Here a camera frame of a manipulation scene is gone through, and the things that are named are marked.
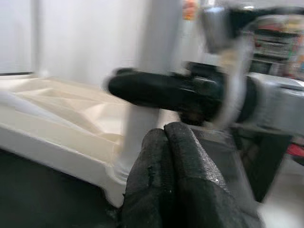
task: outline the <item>white wall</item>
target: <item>white wall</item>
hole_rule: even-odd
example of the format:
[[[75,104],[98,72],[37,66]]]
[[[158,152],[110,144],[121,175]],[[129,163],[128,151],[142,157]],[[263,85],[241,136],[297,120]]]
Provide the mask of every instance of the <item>white wall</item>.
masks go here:
[[[30,0],[0,0],[0,74],[31,72]]]
[[[42,0],[41,72],[100,85],[133,67],[145,0]]]

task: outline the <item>gloved hand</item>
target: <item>gloved hand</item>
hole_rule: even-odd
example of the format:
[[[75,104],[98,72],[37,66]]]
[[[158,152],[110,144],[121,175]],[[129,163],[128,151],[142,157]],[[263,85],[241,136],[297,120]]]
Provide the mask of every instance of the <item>gloved hand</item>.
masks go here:
[[[192,130],[147,133],[127,180],[122,228],[247,228],[223,176]]]

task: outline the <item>black floor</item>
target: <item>black floor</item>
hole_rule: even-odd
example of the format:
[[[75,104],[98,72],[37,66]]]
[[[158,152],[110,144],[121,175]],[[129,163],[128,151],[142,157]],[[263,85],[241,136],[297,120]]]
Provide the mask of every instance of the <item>black floor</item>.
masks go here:
[[[112,228],[100,188],[0,149],[0,228]]]

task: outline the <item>white pole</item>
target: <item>white pole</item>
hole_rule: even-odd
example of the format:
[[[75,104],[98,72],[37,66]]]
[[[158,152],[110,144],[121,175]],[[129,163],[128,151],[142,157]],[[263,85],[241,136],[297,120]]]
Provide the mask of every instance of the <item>white pole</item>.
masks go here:
[[[182,1],[149,0],[147,9],[138,70],[167,75],[171,70],[179,23],[182,21]],[[131,106],[122,153],[113,166],[112,177],[118,182],[127,180],[141,151],[144,136],[157,127],[158,119],[158,108]]]

